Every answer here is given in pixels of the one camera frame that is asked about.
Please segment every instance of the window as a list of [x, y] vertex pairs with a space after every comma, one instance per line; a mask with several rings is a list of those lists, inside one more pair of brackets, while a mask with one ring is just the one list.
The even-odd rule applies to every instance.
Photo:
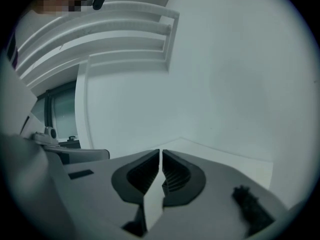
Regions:
[[38, 97], [32, 113], [56, 130], [60, 146], [80, 149], [75, 117], [76, 81], [47, 90]]

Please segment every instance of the glass window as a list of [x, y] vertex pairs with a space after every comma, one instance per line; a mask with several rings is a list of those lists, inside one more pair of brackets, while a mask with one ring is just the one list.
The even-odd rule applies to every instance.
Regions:
[[45, 98], [39, 99], [31, 110], [31, 113], [45, 124]]
[[78, 136], [75, 117], [76, 89], [68, 89], [52, 97], [52, 123], [59, 140]]

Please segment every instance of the black slot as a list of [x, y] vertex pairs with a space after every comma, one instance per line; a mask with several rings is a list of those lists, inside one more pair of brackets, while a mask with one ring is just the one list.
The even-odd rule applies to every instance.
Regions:
[[74, 179], [85, 177], [91, 174], [94, 174], [92, 170], [81, 170], [81, 171], [69, 173], [68, 175], [71, 180], [74, 180]]

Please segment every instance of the gray panel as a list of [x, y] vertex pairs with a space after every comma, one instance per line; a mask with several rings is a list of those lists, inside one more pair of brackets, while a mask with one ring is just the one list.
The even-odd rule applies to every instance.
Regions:
[[202, 193], [184, 206], [165, 208], [146, 239], [224, 239], [246, 238], [249, 229], [232, 199], [234, 187], [245, 185], [259, 197], [260, 204], [275, 219], [286, 213], [285, 206], [268, 190], [229, 166], [173, 151], [200, 167], [206, 176]]
[[[111, 176], [119, 167], [147, 153], [144, 151], [111, 160], [66, 165], [62, 165], [55, 153], [47, 152], [47, 156], [53, 180], [67, 209], [72, 206], [75, 210], [79, 209], [81, 214], [90, 210], [96, 220], [107, 220], [120, 228], [134, 220], [138, 205], [124, 202], [119, 197], [112, 186]], [[84, 170], [91, 170], [93, 174], [73, 180], [68, 176], [69, 173]]]
[[47, 157], [50, 174], [75, 225], [77, 239], [134, 239], [131, 234], [109, 221], [111, 215], [108, 217], [108, 214], [97, 212], [96, 207], [92, 207], [94, 199], [88, 200], [81, 195], [73, 184], [74, 180], [68, 177], [57, 154], [47, 152]]

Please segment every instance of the white wall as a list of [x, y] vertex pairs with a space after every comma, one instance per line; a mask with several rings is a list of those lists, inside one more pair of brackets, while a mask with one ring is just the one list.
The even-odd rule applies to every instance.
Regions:
[[180, 12], [169, 75], [179, 83], [182, 136], [273, 161], [270, 190], [293, 206], [319, 163], [319, 52], [306, 24], [288, 0], [169, 0], [167, 8]]
[[[34, 33], [36, 33], [39, 28], [33, 27], [32, 31], [29, 31], [29, 23], [31, 24], [31, 22], [34, 23], [38, 23], [36, 25], [41, 25], [42, 23], [45, 22], [45, 24], [43, 24], [43, 26], [45, 26], [46, 24], [48, 24], [50, 21], [53, 21], [56, 17], [52, 16], [52, 15], [46, 15], [46, 14], [36, 14], [33, 11], [30, 11], [25, 18], [22, 19], [22, 21], [19, 23], [19, 25], [17, 26], [16, 29], [16, 39], [17, 39], [17, 47], [20, 48], [21, 45]], [[155, 17], [153, 14], [151, 13], [146, 13], [146, 12], [138, 12], [138, 11], [132, 11], [132, 12], [127, 12], [127, 11], [97, 11], [96, 13], [91, 13], [91, 14], [87, 14], [85, 16], [81, 16], [81, 17], [77, 17], [67, 23], [64, 23], [50, 31], [48, 31], [47, 33], [45, 33], [45, 38], [42, 38], [42, 42], [35, 44], [34, 48], [38, 48], [39, 45], [43, 44], [45, 41], [50, 40], [55, 38], [57, 35], [59, 35], [61, 32], [65, 31], [66, 29], [71, 29], [74, 28], [77, 25], [83, 25], [85, 23], [93, 23], [93, 22], [98, 22], [101, 21], [101, 19], [104, 20], [108, 20], [108, 19], [138, 19], [138, 20], [144, 20], [144, 21], [154, 21]], [[128, 33], [130, 35], [130, 33], [132, 32], [136, 32], [136, 31], [110, 31], [110, 32], [99, 32], [99, 33], [95, 33], [95, 34], [89, 34], [89, 35], [85, 35], [82, 36], [80, 38], [74, 39], [72, 41], [69, 41], [65, 44], [63, 44], [62, 46], [59, 46], [51, 51], [49, 51], [47, 54], [45, 54], [44, 56], [42, 56], [40, 59], [38, 59], [37, 61], [34, 62], [33, 65], [31, 65], [23, 74], [22, 74], [22, 78], [29, 74], [30, 71], [32, 71], [35, 67], [39, 66], [41, 63], [45, 62], [46, 60], [48, 60], [49, 58], [51, 58], [52, 56], [59, 54], [59, 53], [63, 53], [64, 50], [70, 48], [70, 47], [74, 47], [77, 46], [79, 44], [83, 44], [89, 41], [94, 41], [94, 40], [98, 40], [98, 39], [103, 39], [103, 38], [109, 38], [109, 37], [113, 37], [113, 36], [117, 36], [118, 33], [122, 33], [122, 35], [125, 35], [124, 32]], [[23, 57], [21, 56], [21, 54], [19, 54], [19, 58], [18, 58], [18, 67], [20, 65], [21, 62], [23, 62]]]
[[87, 79], [86, 109], [94, 149], [107, 149], [113, 159], [180, 136], [177, 98], [165, 67], [98, 64], [91, 66]]

